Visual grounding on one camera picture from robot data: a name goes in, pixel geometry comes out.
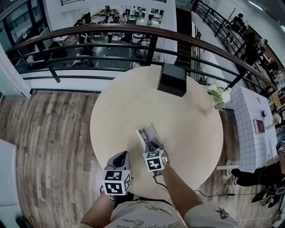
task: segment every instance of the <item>wooden floor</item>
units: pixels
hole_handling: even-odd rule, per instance
[[[90,141],[90,117],[97,94],[34,91],[29,100],[0,103],[0,138],[17,146],[20,205],[37,228],[66,228],[79,222],[99,196],[102,168]],[[233,112],[220,113],[224,146],[219,165],[239,163]],[[226,171],[214,171],[200,186],[206,195],[257,193],[260,187],[233,186]],[[241,227],[270,227],[277,206],[251,204],[252,195],[202,197],[218,202]]]

